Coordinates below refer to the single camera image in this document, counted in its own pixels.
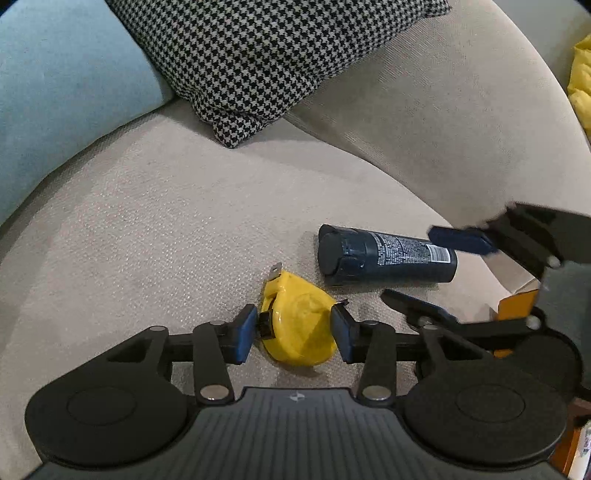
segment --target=black and white patterned cushion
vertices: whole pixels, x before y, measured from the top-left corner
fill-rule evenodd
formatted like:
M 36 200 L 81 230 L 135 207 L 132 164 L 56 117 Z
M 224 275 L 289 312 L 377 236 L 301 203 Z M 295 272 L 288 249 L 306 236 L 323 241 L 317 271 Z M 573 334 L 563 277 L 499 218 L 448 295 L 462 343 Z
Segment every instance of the black and white patterned cushion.
M 447 0 L 106 1 L 227 147 L 417 20 L 450 9 Z

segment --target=beige sofa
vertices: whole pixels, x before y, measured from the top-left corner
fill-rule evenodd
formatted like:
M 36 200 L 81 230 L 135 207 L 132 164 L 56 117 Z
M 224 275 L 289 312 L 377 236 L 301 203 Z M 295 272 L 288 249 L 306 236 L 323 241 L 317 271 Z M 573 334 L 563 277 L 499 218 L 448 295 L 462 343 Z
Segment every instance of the beige sofa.
M 568 100 L 491 0 L 454 2 L 236 150 L 175 101 L 52 174 L 0 231 L 0 478 L 38 464 L 23 412 L 52 379 L 149 325 L 230 319 L 279 260 L 322 285 L 322 223 L 424 236 L 510 200 L 591 214 L 590 185 Z M 502 258 L 491 268 L 459 254 L 451 284 L 402 290 L 486 320 L 528 280 Z M 358 320 L 401 326 L 377 291 L 329 291 Z M 284 369 L 253 349 L 230 375 L 239 391 L 352 385 L 359 371 L 338 357 Z M 191 391 L 187 368 L 173 378 Z M 399 393 L 412 383 L 403 365 Z

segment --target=black bottle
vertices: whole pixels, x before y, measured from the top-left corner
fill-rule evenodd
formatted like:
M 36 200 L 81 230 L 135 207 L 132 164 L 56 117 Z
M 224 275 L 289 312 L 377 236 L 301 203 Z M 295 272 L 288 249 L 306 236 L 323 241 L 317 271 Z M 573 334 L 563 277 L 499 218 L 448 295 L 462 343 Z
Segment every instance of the black bottle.
M 323 225 L 318 265 L 329 285 L 451 282 L 457 255 L 429 240 Z

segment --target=yellow bag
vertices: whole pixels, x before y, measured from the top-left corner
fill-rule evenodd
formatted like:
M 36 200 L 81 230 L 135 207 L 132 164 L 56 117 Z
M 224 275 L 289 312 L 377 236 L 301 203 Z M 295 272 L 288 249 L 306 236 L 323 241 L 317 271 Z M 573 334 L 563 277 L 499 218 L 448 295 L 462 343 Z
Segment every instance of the yellow bag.
M 591 138 L 591 35 L 574 46 L 573 67 L 568 86 L 569 100 Z

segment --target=light blue cushion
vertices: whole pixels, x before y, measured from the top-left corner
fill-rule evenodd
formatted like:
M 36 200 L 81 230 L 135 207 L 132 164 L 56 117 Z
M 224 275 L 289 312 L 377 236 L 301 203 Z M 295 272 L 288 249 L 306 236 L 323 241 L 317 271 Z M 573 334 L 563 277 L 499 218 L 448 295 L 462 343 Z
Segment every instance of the light blue cushion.
M 172 95 L 104 0 L 17 0 L 0 17 L 0 224 L 48 173 Z

